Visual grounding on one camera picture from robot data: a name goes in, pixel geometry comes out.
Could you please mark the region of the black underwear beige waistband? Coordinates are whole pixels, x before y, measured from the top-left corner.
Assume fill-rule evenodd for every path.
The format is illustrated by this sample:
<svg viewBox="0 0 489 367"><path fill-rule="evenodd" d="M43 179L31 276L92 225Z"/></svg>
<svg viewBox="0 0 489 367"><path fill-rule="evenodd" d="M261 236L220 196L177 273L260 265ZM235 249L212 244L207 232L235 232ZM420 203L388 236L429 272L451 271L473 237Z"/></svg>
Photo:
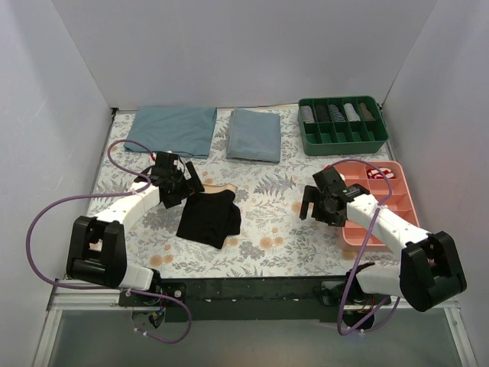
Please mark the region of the black underwear beige waistband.
<svg viewBox="0 0 489 367"><path fill-rule="evenodd" d="M237 188L229 183L204 188L186 199L176 236L222 249L229 236L241 232L241 211L234 203Z"/></svg>

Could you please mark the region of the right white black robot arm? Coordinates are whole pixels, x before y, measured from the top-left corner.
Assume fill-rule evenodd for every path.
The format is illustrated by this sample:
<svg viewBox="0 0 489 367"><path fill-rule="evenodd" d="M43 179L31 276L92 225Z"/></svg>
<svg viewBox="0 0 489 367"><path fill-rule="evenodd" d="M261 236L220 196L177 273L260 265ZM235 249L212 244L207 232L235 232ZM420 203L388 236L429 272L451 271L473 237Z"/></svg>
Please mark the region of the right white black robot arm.
<svg viewBox="0 0 489 367"><path fill-rule="evenodd" d="M454 239L446 232L429 232L402 219L355 183L347 185L334 167L316 174L303 192L300 218L311 216L328 226L352 221L366 229L398 256L398 265L354 263L347 273L344 296L363 304L373 294L403 298L425 312L466 291L467 281Z"/></svg>

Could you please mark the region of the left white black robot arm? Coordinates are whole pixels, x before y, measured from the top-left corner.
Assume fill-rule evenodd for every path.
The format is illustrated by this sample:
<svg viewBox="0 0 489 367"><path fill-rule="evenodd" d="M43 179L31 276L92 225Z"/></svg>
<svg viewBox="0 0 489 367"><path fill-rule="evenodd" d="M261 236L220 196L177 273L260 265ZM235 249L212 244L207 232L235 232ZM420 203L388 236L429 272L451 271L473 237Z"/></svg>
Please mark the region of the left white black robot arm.
<svg viewBox="0 0 489 367"><path fill-rule="evenodd" d="M128 261L125 236L154 207L169 209L203 191L192 162L182 161L178 154L156 153L154 165L134 179L127 196L93 217L76 219L66 274L98 286L136 289L143 304L157 304L163 295L154 281L157 272Z"/></svg>

